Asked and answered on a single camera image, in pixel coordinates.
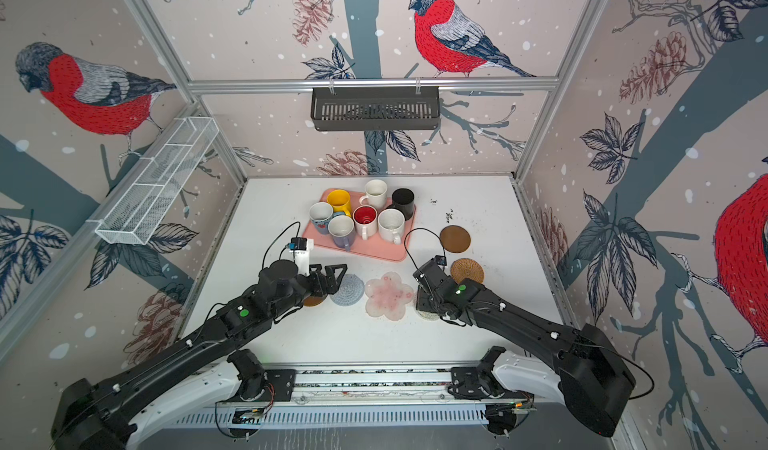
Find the glossy brown round coaster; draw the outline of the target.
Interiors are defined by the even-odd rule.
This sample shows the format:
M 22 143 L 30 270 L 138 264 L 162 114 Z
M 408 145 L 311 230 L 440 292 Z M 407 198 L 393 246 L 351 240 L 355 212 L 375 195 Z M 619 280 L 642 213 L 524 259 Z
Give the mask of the glossy brown round coaster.
M 315 307 L 323 303 L 325 299 L 326 299 L 325 296 L 322 296 L 322 297 L 310 296 L 304 300 L 303 305 L 305 307 Z

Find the multicolour zigzag woven coaster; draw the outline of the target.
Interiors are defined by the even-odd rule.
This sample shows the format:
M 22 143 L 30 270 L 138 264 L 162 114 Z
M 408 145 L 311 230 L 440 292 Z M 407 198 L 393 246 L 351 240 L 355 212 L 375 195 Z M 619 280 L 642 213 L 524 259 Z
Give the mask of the multicolour zigzag woven coaster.
M 428 321 L 436 321 L 436 320 L 438 320 L 438 319 L 439 319 L 439 316 L 438 316 L 437 314 L 434 314 L 434 313 L 431 313 L 431 312 L 426 312 L 426 311 L 417 310 L 417 311 L 416 311 L 416 313 L 417 313 L 417 314 L 418 314 L 418 315 L 419 315 L 421 318 L 423 318 L 423 319 L 425 319 L 425 320 L 428 320 Z

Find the blue grey woven coaster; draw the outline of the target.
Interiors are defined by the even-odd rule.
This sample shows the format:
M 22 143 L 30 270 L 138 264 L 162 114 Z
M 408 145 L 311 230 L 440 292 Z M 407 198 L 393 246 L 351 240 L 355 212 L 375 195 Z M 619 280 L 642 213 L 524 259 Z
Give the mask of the blue grey woven coaster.
M 355 274 L 346 274 L 338 291 L 331 296 L 336 305 L 348 307 L 355 305 L 364 295 L 364 282 Z

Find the rattan round woven coaster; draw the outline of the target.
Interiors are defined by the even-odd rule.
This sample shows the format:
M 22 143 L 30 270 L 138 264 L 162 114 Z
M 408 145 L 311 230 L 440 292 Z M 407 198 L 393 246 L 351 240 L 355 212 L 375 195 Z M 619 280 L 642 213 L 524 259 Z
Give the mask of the rattan round woven coaster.
M 469 258 L 455 260 L 451 265 L 450 274 L 457 283 L 470 279 L 482 284 L 485 278 L 483 267 L 477 261 Z

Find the pink flower shaped coaster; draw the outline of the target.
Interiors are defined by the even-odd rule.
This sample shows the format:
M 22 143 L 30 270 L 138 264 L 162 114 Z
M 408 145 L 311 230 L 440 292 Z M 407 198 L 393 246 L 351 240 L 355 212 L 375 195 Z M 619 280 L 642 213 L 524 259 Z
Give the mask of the pink flower shaped coaster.
M 395 272 L 387 272 L 381 278 L 369 280 L 365 284 L 364 293 L 368 297 L 366 313 L 370 317 L 386 317 L 390 321 L 403 319 L 406 306 L 416 296 L 416 291 Z

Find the dark wooden round coaster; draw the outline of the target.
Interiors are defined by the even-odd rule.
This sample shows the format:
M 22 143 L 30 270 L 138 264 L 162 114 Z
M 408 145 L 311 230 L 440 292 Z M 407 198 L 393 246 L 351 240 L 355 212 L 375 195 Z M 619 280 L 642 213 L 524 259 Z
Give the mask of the dark wooden round coaster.
M 447 252 L 463 253 L 471 245 L 469 232 L 458 225 L 448 225 L 439 234 L 440 242 Z

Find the lavender mug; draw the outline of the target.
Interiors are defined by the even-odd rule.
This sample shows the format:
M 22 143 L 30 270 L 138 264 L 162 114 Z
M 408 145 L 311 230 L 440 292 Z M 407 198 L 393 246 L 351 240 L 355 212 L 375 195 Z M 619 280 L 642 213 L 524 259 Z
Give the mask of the lavender mug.
M 341 214 L 328 223 L 328 231 L 336 247 L 349 252 L 356 238 L 355 222 L 349 216 Z

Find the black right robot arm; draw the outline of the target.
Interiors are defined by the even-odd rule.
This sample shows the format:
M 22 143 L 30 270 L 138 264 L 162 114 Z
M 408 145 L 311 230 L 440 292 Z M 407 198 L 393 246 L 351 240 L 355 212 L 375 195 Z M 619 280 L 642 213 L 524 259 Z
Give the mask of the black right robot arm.
M 444 322 L 490 331 L 533 357 L 524 361 L 493 346 L 477 366 L 453 368 L 449 394 L 459 400 L 542 396 L 564 405 L 590 431 L 614 435 L 636 379 L 601 330 L 546 320 L 475 280 L 455 281 L 434 259 L 413 276 Z

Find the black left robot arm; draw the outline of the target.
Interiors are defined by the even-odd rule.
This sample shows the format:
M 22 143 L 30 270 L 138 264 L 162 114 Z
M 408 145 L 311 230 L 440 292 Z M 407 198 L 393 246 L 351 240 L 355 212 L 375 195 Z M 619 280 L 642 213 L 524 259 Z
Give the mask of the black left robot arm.
M 256 284 L 214 305 L 200 327 L 120 374 L 97 384 L 80 379 L 60 397 L 50 436 L 55 449 L 135 449 L 185 414 L 241 395 L 266 394 L 265 370 L 247 344 L 309 297 L 332 295 L 344 264 L 310 266 L 290 260 L 262 269 Z

